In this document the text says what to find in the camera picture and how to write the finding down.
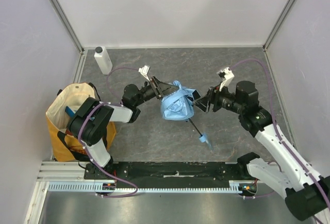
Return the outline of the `light blue folding umbrella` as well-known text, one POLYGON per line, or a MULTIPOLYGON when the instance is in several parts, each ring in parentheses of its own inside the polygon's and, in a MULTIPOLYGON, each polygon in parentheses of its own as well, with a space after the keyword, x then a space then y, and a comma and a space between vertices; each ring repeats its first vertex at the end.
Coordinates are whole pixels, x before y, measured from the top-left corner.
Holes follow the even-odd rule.
POLYGON ((199 134, 200 142, 206 143, 209 149, 213 150, 207 135, 201 133, 191 119, 194 116, 193 102, 200 98, 199 92, 196 89, 182 86, 177 80, 172 85, 178 87, 178 90, 162 98, 160 106, 162 118, 165 120, 189 122, 199 134))

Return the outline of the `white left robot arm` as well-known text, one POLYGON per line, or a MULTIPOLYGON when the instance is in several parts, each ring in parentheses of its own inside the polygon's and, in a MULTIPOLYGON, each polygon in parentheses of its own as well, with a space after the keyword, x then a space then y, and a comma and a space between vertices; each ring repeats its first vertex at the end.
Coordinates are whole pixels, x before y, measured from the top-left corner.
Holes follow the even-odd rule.
POLYGON ((80 107, 65 108, 70 117, 67 129, 74 137, 80 138, 83 150, 92 163, 104 168, 111 162, 111 155, 105 145, 108 123, 133 123, 140 114, 139 105, 154 97, 161 100, 178 90, 178 86, 152 77, 142 88, 134 84, 127 85, 121 104, 101 102, 88 97, 80 107))

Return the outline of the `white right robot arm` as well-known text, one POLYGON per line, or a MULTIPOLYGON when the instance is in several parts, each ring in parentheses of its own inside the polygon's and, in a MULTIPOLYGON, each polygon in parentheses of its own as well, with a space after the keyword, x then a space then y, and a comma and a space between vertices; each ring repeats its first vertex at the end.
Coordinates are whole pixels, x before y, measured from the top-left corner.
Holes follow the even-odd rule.
POLYGON ((255 83, 240 81, 235 93, 221 85, 210 87, 194 105, 204 112, 224 108, 238 114, 241 126, 268 150, 280 168, 273 169, 253 152, 238 162, 247 174, 277 192, 296 219, 305 221, 329 208, 329 177, 322 176, 298 153, 272 114, 259 104, 258 96, 255 83))

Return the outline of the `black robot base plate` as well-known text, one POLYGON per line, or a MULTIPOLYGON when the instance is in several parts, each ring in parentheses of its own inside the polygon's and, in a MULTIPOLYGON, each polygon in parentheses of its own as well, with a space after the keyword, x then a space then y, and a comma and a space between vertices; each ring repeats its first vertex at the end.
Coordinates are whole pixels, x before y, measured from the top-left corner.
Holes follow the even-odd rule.
POLYGON ((165 178, 254 180, 237 163, 225 162, 113 162, 104 171, 135 184, 142 179, 165 178))

